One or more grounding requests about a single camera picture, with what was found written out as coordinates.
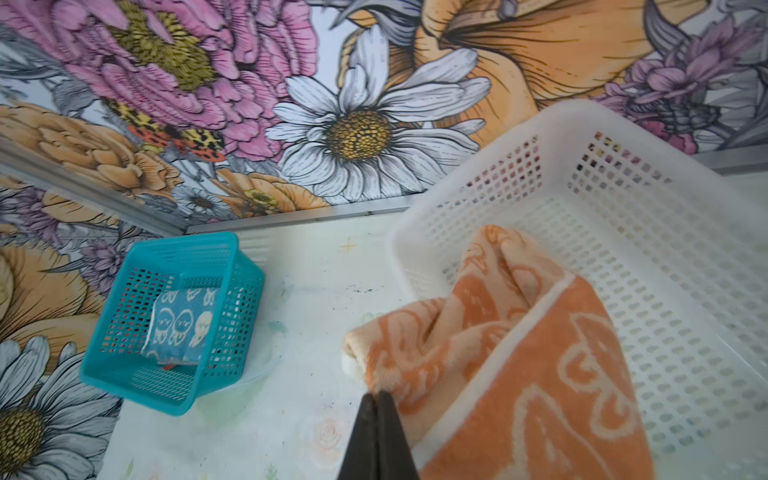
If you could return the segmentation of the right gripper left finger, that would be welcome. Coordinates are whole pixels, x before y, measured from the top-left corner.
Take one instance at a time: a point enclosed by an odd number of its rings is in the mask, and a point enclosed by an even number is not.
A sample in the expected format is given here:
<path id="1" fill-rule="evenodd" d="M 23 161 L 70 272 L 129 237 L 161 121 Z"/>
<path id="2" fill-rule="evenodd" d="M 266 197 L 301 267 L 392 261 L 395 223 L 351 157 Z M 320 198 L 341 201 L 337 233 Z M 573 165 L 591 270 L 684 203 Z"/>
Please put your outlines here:
<path id="1" fill-rule="evenodd" d="M 366 393 L 357 412 L 338 480 L 378 478 L 378 412 L 375 397 Z"/>

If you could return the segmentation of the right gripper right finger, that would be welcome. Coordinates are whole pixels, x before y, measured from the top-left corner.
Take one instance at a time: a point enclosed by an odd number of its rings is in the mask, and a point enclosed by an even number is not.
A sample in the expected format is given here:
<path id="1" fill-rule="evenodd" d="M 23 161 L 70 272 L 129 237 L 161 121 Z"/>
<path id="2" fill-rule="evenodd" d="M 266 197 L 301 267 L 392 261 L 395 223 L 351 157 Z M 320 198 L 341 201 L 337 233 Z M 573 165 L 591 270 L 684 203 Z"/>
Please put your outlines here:
<path id="1" fill-rule="evenodd" d="M 379 480 L 419 480 L 394 397 L 386 391 L 377 394 L 377 478 Z"/>

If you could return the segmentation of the orange patterned towel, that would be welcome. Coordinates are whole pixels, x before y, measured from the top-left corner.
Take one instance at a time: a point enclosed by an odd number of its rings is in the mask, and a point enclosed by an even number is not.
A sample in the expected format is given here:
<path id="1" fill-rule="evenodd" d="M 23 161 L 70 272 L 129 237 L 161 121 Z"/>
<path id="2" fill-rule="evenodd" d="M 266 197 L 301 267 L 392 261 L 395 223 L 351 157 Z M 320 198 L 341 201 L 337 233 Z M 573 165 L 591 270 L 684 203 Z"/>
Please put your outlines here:
<path id="1" fill-rule="evenodd" d="M 344 365 L 387 392 L 423 479 L 651 479 L 614 325 L 528 235 L 481 227 L 444 298 L 350 331 Z"/>

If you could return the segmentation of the blue patterned towel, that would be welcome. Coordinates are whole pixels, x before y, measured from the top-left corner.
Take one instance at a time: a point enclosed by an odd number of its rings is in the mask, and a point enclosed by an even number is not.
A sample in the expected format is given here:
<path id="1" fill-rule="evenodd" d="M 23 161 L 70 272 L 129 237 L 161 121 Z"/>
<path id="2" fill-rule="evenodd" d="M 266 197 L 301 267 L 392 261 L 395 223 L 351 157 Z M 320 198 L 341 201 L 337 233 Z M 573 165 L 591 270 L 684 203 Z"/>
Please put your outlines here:
<path id="1" fill-rule="evenodd" d="M 163 292 L 153 303 L 141 355 L 163 366 L 197 365 L 219 297 L 219 288 Z"/>

